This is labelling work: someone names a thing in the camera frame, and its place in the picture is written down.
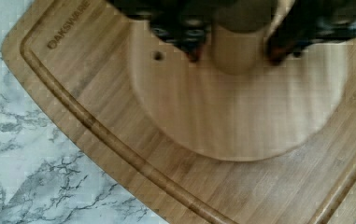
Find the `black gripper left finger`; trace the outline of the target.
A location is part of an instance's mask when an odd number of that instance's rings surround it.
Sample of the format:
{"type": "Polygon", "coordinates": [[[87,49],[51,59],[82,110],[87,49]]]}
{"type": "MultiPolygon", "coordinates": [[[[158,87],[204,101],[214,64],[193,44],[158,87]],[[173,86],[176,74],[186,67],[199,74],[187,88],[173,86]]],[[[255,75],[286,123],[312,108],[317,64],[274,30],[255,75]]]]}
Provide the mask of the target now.
{"type": "Polygon", "coordinates": [[[147,21],[156,37],[184,52],[191,63],[200,60],[210,21],[205,15],[184,14],[193,0],[107,1],[127,18],[147,21]]]}

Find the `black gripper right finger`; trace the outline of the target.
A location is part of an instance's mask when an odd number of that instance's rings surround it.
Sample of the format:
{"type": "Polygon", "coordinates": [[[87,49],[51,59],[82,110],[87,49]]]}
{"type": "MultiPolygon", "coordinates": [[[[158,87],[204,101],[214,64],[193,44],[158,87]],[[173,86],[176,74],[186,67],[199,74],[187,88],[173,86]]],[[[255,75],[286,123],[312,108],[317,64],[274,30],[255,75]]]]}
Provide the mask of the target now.
{"type": "Polygon", "coordinates": [[[300,57],[314,44],[341,43],[356,38],[356,0],[295,0],[266,42],[273,65],[289,55],[300,57]]]}

